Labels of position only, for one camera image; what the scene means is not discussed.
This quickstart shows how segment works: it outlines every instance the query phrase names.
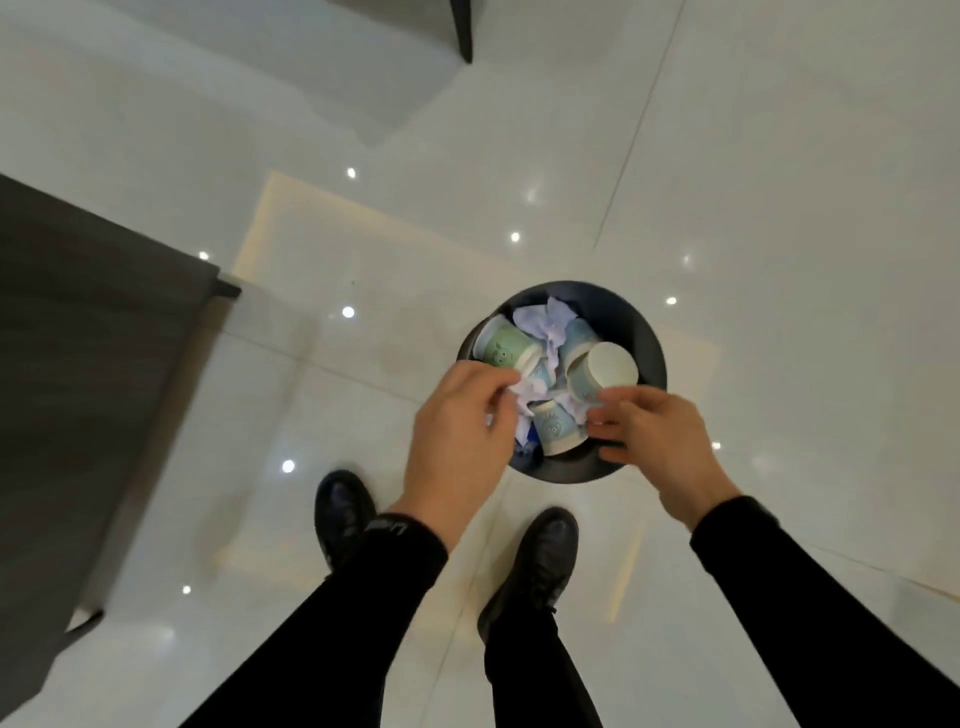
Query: hand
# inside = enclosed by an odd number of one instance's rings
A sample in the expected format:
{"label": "hand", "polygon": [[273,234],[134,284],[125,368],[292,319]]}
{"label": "hand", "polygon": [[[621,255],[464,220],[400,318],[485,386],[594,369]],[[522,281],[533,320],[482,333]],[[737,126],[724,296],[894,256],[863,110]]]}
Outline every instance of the hand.
{"label": "hand", "polygon": [[[414,420],[403,496],[388,510],[412,516],[452,551],[514,453],[514,369],[458,361]],[[493,422],[487,425],[488,412]]]}
{"label": "hand", "polygon": [[612,463],[633,463],[660,493],[666,512],[692,532],[725,500],[743,495],[713,454],[696,405],[656,387],[601,390],[587,413],[590,437],[626,448],[600,448]]}

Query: finger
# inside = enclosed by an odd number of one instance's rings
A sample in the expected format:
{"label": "finger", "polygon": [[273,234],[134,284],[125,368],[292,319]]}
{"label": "finger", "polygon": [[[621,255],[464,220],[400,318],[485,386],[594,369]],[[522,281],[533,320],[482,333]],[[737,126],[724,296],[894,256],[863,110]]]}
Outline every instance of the finger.
{"label": "finger", "polygon": [[520,372],[505,367],[492,367],[484,364],[483,369],[474,370],[459,387],[464,396],[479,405],[486,406],[499,390],[520,381]]}
{"label": "finger", "polygon": [[446,374],[441,377],[440,383],[437,384],[437,389],[434,391],[439,394],[449,394],[460,387],[460,385],[467,381],[467,379],[473,376],[478,370],[489,366],[490,364],[485,364],[482,361],[473,361],[472,359],[455,361],[453,366],[446,370]]}
{"label": "finger", "polygon": [[626,448],[600,448],[600,459],[608,463],[630,465],[630,455]]}
{"label": "finger", "polygon": [[490,427],[491,435],[496,441],[511,442],[516,435],[516,395],[504,390],[497,398],[496,410],[493,414],[493,424]]}
{"label": "finger", "polygon": [[595,437],[597,440],[615,440],[618,443],[622,443],[623,427],[621,425],[597,425],[595,423],[588,423],[587,435]]}
{"label": "finger", "polygon": [[620,422],[620,417],[620,405],[618,402],[601,404],[599,407],[591,407],[587,410],[587,420],[592,423],[618,423]]}
{"label": "finger", "polygon": [[657,387],[639,384],[636,387],[610,387],[597,392],[597,399],[603,402],[628,400],[643,407],[643,409],[657,409],[670,399],[670,395]]}

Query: person's left hand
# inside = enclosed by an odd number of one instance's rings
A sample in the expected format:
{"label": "person's left hand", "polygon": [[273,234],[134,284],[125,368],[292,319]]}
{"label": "person's left hand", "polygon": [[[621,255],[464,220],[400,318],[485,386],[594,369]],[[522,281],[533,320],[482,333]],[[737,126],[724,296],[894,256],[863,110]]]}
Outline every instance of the person's left hand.
{"label": "person's left hand", "polygon": [[[514,452],[514,369],[458,361],[414,420],[403,496],[388,512],[411,516],[452,551]],[[487,425],[487,414],[493,422]]]}

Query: black sleeve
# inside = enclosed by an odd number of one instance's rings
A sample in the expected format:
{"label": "black sleeve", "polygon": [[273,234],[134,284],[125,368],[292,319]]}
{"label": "black sleeve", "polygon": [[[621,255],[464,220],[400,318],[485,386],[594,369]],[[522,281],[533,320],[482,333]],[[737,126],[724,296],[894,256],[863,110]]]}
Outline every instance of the black sleeve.
{"label": "black sleeve", "polygon": [[413,519],[383,515],[183,726],[376,724],[390,663],[446,549]]}
{"label": "black sleeve", "polygon": [[853,598],[753,498],[717,506],[690,545],[804,728],[896,720],[934,725],[960,715],[960,689]]}

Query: wrist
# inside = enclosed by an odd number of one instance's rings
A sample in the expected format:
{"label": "wrist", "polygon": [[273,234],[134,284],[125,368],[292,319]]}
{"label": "wrist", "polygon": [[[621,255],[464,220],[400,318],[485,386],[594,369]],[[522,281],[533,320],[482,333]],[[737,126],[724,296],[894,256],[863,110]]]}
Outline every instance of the wrist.
{"label": "wrist", "polygon": [[399,500],[386,510],[386,513],[409,516],[422,523],[441,540],[447,553],[451,553],[460,543],[460,537],[467,530],[467,525],[461,523],[462,519],[457,518],[451,509],[435,501],[417,499],[406,494],[400,496]]}
{"label": "wrist", "polygon": [[690,533],[700,524],[710,511],[716,508],[720,503],[733,500],[742,496],[743,493],[727,477],[726,473],[720,473],[710,478],[697,488],[693,497],[688,503],[687,513],[684,518],[684,525]]}

